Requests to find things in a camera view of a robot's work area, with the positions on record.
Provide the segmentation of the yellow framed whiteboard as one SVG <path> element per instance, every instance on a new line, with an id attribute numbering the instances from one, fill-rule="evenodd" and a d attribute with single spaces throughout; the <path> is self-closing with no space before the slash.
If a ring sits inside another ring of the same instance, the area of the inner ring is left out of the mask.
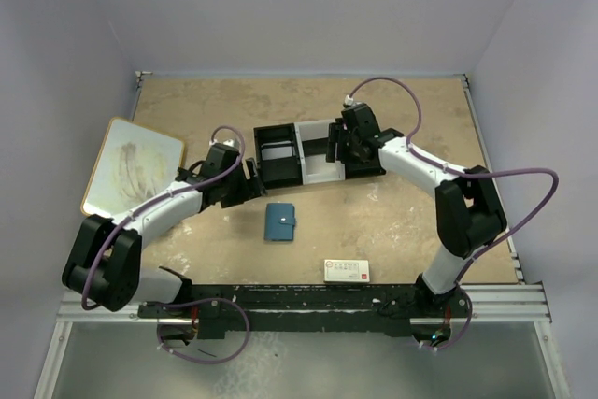
<path id="1" fill-rule="evenodd" d="M 184 155 L 182 140 L 113 118 L 94 163 L 81 212 L 113 217 L 136 208 L 174 180 Z"/>

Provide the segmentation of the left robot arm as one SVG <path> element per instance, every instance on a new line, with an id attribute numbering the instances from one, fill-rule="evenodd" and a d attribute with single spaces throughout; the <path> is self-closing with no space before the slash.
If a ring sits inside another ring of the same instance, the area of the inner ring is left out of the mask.
<path id="1" fill-rule="evenodd" d="M 138 207 L 110 218 L 87 217 L 66 260 L 62 283 L 80 294 L 85 310 L 173 304 L 190 281 L 168 268 L 144 268 L 143 250 L 209 207 L 234 207 L 264 194 L 255 160 L 231 145 L 215 143 L 204 161 L 179 168 L 173 182 Z"/>

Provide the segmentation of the black and white sorting tray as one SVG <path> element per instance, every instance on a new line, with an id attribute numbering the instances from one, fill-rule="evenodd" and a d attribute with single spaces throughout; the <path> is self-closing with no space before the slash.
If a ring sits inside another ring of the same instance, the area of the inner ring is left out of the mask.
<path id="1" fill-rule="evenodd" d="M 253 129 L 256 164 L 266 189 L 381 176 L 376 161 L 328 162 L 329 128 L 336 120 L 301 121 Z"/>

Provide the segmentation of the white card in tray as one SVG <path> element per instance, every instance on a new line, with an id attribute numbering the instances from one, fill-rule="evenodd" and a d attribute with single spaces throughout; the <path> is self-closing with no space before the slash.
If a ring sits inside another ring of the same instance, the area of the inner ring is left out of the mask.
<path id="1" fill-rule="evenodd" d="M 289 141 L 265 143 L 260 147 L 263 161 L 291 158 L 295 156 L 294 146 Z"/>

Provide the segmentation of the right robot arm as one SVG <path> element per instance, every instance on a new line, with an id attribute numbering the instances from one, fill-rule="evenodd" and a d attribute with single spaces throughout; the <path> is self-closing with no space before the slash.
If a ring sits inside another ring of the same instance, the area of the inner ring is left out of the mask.
<path id="1" fill-rule="evenodd" d="M 441 246 L 416 281 L 430 298 L 454 291 L 471 257 L 506 228 L 504 210 L 485 167 L 450 164 L 395 129 L 381 130 L 365 103 L 345 106 L 329 124 L 326 161 L 392 172 L 434 199 Z"/>

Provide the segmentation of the blue leather card holder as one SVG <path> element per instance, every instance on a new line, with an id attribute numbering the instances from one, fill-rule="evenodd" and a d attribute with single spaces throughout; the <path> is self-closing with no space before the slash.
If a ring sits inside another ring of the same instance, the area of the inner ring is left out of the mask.
<path id="1" fill-rule="evenodd" d="M 271 242 L 292 242 L 296 225 L 295 206 L 291 203 L 269 203 L 265 210 L 264 239 Z"/>

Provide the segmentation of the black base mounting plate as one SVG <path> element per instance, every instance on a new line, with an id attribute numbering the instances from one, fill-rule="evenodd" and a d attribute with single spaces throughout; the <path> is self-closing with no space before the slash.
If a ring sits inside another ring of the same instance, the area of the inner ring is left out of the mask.
<path id="1" fill-rule="evenodd" d="M 187 285 L 174 304 L 146 303 L 143 319 L 186 321 L 199 339 L 229 332 L 375 333 L 411 336 L 418 324 L 444 333 L 455 318 L 468 318 L 466 292 L 439 296 L 415 284 Z"/>

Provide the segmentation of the white card box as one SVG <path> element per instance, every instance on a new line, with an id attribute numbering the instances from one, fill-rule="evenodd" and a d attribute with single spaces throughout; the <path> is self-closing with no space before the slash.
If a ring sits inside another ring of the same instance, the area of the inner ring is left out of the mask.
<path id="1" fill-rule="evenodd" d="M 367 260 L 326 259 L 323 263 L 325 283 L 369 283 L 370 269 Z"/>

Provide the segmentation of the black card in tray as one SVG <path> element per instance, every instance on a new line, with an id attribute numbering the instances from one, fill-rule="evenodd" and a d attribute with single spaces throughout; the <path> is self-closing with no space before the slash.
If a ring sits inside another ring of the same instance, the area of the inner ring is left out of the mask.
<path id="1" fill-rule="evenodd" d="M 318 155 L 326 156 L 328 150 L 328 138 L 324 137 L 319 139 L 303 140 L 302 148 L 306 158 Z"/>

